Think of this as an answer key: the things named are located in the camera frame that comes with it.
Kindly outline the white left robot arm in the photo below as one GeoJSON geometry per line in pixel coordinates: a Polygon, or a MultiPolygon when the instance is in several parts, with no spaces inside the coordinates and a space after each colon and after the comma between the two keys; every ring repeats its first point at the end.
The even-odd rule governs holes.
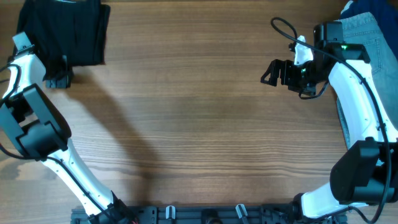
{"type": "Polygon", "coordinates": [[[13,38],[17,52],[5,66],[11,73],[1,98],[1,129],[20,160],[41,162],[56,173],[74,193],[89,223],[137,223],[137,216],[103,185],[78,155],[72,132],[58,109],[42,91],[46,68],[35,46],[21,32],[13,38]]]}

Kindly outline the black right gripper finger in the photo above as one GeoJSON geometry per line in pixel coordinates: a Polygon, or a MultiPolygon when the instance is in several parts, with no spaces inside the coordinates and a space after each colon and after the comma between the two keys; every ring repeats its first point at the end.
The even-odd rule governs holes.
{"type": "Polygon", "coordinates": [[[294,71],[294,63],[291,60],[284,60],[280,63],[280,79],[282,85],[291,86],[292,72],[294,71]]]}
{"type": "Polygon", "coordinates": [[[277,86],[277,81],[280,75],[281,60],[273,60],[266,72],[261,77],[261,83],[271,86],[277,86]]]}

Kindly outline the black shorts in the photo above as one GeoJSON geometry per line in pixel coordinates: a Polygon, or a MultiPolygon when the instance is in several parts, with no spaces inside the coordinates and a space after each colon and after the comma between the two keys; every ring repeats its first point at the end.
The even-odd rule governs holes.
{"type": "Polygon", "coordinates": [[[26,1],[17,32],[25,32],[45,65],[44,80],[65,76],[72,67],[104,63],[111,7],[100,0],[26,1]]]}

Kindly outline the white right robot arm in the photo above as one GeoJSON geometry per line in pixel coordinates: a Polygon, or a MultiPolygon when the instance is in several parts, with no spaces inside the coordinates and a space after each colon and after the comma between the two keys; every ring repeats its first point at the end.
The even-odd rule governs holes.
{"type": "Polygon", "coordinates": [[[375,206],[378,221],[387,203],[397,201],[397,130],[390,122],[371,74],[365,46],[343,39],[343,25],[324,22],[309,45],[296,32],[288,35],[293,60],[273,60],[261,77],[266,85],[285,85],[303,100],[322,95],[318,84],[331,86],[340,102],[350,140],[348,151],[333,166],[329,181],[298,194],[287,207],[290,223],[320,223],[375,206]]]}

